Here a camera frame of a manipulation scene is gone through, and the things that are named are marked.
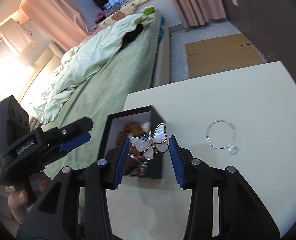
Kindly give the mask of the left hand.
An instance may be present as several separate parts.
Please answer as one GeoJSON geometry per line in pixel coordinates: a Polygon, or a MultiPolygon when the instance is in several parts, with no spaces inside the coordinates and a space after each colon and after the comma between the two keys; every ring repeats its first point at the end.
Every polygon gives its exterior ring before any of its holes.
{"type": "Polygon", "coordinates": [[[22,223],[26,217],[25,205],[27,202],[28,193],[25,189],[12,192],[7,198],[11,213],[18,223],[22,223]]]}

